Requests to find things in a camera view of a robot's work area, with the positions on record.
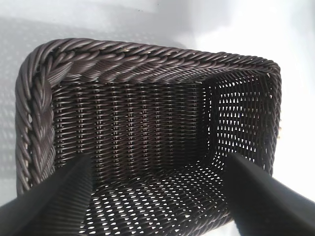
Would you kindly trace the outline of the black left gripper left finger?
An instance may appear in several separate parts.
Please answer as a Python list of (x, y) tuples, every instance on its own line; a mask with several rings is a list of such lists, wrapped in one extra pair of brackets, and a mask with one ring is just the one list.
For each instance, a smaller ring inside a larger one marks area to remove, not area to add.
[(69, 160), (40, 184), (0, 208), (2, 236), (76, 236), (92, 194), (91, 159)]

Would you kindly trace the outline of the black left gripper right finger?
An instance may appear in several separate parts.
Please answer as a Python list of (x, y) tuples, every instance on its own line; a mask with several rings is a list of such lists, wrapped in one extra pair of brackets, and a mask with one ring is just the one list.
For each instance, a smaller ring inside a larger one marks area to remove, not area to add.
[(253, 162), (230, 153), (224, 163), (223, 192), (242, 236), (313, 236), (315, 204)]

